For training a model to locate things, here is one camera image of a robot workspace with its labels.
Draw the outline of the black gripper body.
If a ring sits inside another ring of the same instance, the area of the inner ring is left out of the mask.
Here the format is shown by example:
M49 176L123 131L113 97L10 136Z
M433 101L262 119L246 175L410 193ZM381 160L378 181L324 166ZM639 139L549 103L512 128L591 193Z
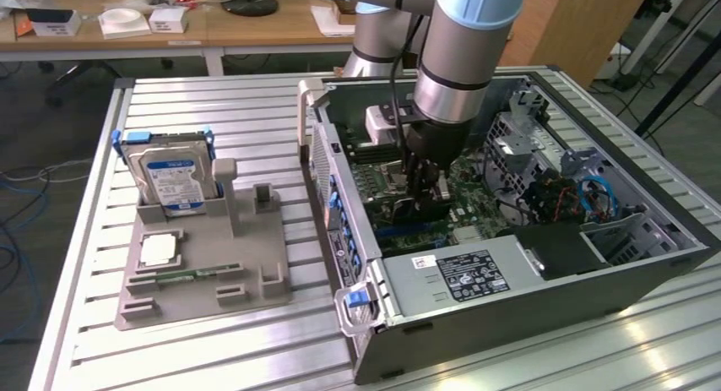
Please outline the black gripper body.
M448 171L460 157L471 133L471 123L445 123L433 120L416 122L408 131L412 156Z

